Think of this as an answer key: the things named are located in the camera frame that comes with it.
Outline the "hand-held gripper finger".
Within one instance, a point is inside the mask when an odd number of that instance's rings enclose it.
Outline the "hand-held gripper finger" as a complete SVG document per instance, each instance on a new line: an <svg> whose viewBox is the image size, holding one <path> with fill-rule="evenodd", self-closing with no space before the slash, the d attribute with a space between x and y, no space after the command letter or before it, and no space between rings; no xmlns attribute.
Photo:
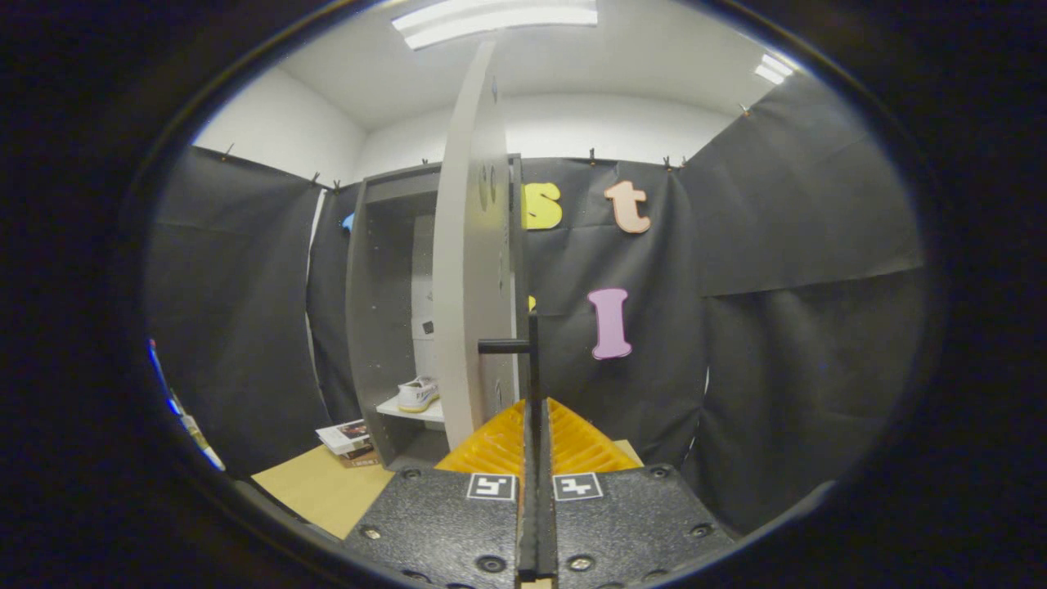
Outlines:
<svg viewBox="0 0 1047 589"><path fill-rule="evenodd" d="M430 588L534 577L531 416L520 400L440 465L398 470L344 538L348 556Z"/></svg>
<svg viewBox="0 0 1047 589"><path fill-rule="evenodd" d="M536 556L555 588L666 582L735 544L672 465L642 465L563 403L541 410Z"/></svg>

